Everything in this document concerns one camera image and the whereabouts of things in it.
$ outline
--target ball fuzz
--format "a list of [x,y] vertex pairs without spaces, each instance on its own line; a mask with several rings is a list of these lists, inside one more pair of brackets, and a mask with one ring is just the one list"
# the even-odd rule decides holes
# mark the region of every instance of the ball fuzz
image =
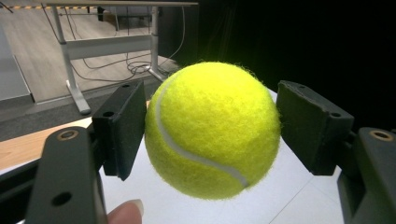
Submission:
[[270,92],[236,65],[187,66],[165,80],[148,106],[150,161],[164,181],[192,197],[226,199],[256,185],[279,140]]

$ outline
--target desk leg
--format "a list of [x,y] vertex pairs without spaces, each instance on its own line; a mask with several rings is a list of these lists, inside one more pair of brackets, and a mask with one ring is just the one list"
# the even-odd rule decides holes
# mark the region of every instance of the desk leg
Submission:
[[158,71],[158,7],[152,7],[151,13],[151,66],[148,71],[160,81],[165,81],[167,77]]
[[88,106],[87,101],[85,101],[84,96],[82,95],[81,90],[79,89],[74,77],[72,64],[70,62],[70,57],[68,54],[67,43],[64,40],[64,32],[62,31],[61,22],[59,21],[59,17],[58,17],[58,10],[56,7],[52,7],[52,11],[55,19],[56,28],[58,31],[58,38],[59,38],[58,41],[59,44],[61,45],[62,53],[64,55],[64,65],[66,66],[67,77],[68,77],[68,80],[66,80],[67,88],[69,89],[70,94],[72,95],[78,107],[79,113],[81,115],[90,114],[91,109]]

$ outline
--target floor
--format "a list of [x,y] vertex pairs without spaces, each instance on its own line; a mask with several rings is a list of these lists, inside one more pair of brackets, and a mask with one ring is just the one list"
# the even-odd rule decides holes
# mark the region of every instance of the floor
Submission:
[[[38,3],[27,0],[2,2],[7,6],[39,6]],[[0,22],[7,29],[7,36],[11,39],[11,48],[20,61],[26,80],[28,82],[32,80],[30,83],[33,84],[29,85],[36,85],[34,98],[41,100],[24,107],[23,105],[0,107],[4,115],[3,119],[12,119],[15,114],[23,116],[26,114],[23,111],[35,113],[60,105],[72,104],[67,89],[64,87],[63,68],[57,64],[61,61],[58,55],[59,51],[57,51],[59,49],[56,50],[57,43],[42,9],[14,8],[13,10],[14,13],[11,14],[4,8],[0,8]],[[82,14],[86,12],[86,9],[73,9],[72,12]],[[79,34],[84,37],[104,35],[101,32],[105,32],[106,35],[126,35],[125,32],[128,30],[121,27],[116,32],[111,17],[104,22],[98,22],[94,15],[85,17],[76,15],[73,18]],[[139,27],[135,31],[145,32],[147,27]],[[42,38],[34,38],[41,34],[44,34]],[[66,35],[68,38],[72,38],[70,32]],[[35,46],[42,46],[42,49],[35,49]],[[44,51],[37,55],[35,50]],[[121,59],[125,59],[125,55],[118,55],[111,59],[90,59],[89,63],[99,66]],[[109,74],[115,74],[111,78],[127,77],[131,74],[128,70],[126,73],[122,71],[125,67],[124,63],[121,66],[111,67],[111,69],[106,68],[110,70],[90,70],[84,65],[84,62],[76,62],[78,71],[81,71],[84,76],[91,77],[105,75],[105,78],[110,78]],[[167,68],[172,67],[175,68],[175,65],[170,63]],[[111,94],[114,87],[111,86],[114,83],[109,85],[106,82],[105,84],[101,81],[84,79],[80,79],[79,83],[81,83],[80,87],[84,90],[87,98]],[[152,83],[154,86],[158,84],[155,80],[152,80]],[[141,198],[145,205],[144,221],[146,223],[343,223],[336,185],[337,177],[341,171],[337,168],[333,176],[313,176],[305,170],[284,143],[276,158],[273,170],[257,188],[251,192],[244,192],[241,197],[230,202],[215,203],[186,198],[166,186],[149,165],[144,144],[141,147],[132,178],[120,182],[114,178],[104,177],[108,210],[126,199]]]

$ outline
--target desk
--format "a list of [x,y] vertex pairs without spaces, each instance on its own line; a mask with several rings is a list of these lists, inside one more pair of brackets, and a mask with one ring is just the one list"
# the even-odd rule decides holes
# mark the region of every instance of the desk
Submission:
[[[44,140],[40,135],[36,135],[37,141],[34,138],[31,135],[9,140],[7,146],[0,143],[0,155],[17,147],[31,150],[33,146],[38,147],[37,142]],[[17,158],[9,157],[9,165],[22,162],[17,161]],[[231,200],[194,199],[171,188],[153,169],[144,141],[138,150],[131,175],[125,181],[106,176],[100,170],[106,210],[110,211],[127,200],[141,199],[145,207],[143,223],[150,224],[342,224],[336,186],[339,172],[336,170],[333,176],[312,176],[283,140],[267,177]]]
[[[66,85],[72,95],[79,112],[82,115],[91,113],[81,90],[76,83],[71,60],[99,57],[111,54],[120,54],[133,51],[151,50],[151,65],[149,72],[161,81],[166,77],[162,76],[158,71],[158,7],[189,7],[198,5],[193,2],[150,2],[150,1],[92,1],[92,0],[36,0],[37,2],[50,6],[53,11],[56,30],[58,33],[58,41],[61,45],[64,55],[64,64],[67,71]],[[136,36],[116,36],[109,38],[96,38],[84,40],[64,39],[62,26],[59,20],[57,7],[99,7],[99,6],[144,6],[151,7],[152,11],[152,29],[151,35]]]

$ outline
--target wooden floor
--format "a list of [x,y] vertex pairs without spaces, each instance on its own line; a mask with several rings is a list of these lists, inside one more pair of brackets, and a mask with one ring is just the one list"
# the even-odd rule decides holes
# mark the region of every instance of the wooden floor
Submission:
[[[6,32],[11,51],[17,58],[35,102],[43,103],[68,96],[67,74],[61,47],[50,26],[50,23],[54,25],[51,9],[29,8],[41,6],[39,3],[29,0],[2,2],[11,7],[14,13],[0,8],[0,24]],[[60,21],[66,40],[147,35],[150,33],[151,24],[147,20],[139,19],[129,19],[129,29],[128,21],[121,20],[120,30],[116,32],[114,16],[106,12],[104,21],[99,21],[95,7],[90,8],[90,14],[88,14],[87,8],[69,8],[67,9],[67,13],[71,14],[69,20],[64,15],[64,8],[58,9],[58,12],[62,14]],[[131,66],[149,65],[149,54],[150,51],[146,50],[128,53],[128,55],[119,54],[74,60],[72,64],[77,71],[75,72],[76,81],[82,91],[89,91],[117,84],[118,81],[126,78],[130,78],[128,79],[130,81],[135,78],[151,77],[148,72],[132,77],[133,74],[130,70]],[[159,64],[161,71],[172,73],[177,70],[177,64],[172,60],[159,57]]]

